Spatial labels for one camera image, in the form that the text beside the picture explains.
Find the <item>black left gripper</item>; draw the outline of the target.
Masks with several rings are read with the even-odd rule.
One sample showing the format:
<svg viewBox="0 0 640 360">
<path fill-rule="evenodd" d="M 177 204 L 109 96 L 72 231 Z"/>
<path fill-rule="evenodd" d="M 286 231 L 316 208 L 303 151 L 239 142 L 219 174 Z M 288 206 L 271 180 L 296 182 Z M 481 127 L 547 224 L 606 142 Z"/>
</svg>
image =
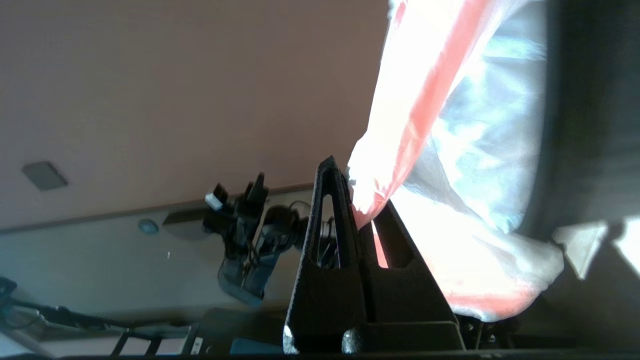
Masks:
<svg viewBox="0 0 640 360">
<path fill-rule="evenodd" d="M 227 201 L 228 192 L 221 183 L 214 188 L 214 199 Z M 254 237 L 258 231 L 266 203 L 265 173 L 260 172 L 249 182 L 244 197 L 233 201 L 231 227 L 224 237 L 226 253 L 251 253 L 255 250 Z"/>
</svg>

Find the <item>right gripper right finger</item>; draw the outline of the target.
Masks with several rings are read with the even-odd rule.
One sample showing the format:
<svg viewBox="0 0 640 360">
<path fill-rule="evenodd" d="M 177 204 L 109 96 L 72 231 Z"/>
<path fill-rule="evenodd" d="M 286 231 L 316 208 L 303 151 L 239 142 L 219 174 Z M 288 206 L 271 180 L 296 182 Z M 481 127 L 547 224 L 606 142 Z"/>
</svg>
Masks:
<svg viewBox="0 0 640 360">
<path fill-rule="evenodd" d="M 358 232 L 367 317 L 376 323 L 458 321 L 393 203 Z"/>
</svg>

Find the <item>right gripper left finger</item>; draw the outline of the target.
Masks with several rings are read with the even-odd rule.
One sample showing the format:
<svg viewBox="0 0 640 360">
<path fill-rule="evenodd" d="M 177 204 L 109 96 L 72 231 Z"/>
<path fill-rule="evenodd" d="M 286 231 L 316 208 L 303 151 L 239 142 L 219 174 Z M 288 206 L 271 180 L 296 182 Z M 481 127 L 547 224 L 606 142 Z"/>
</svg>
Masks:
<svg viewBox="0 0 640 360">
<path fill-rule="evenodd" d="M 318 264 L 323 199 L 333 201 L 336 268 Z M 284 325 L 285 353 L 342 353 L 345 333 L 366 319 L 358 232 L 345 176 L 329 156 L 317 167 L 311 212 Z"/>
</svg>

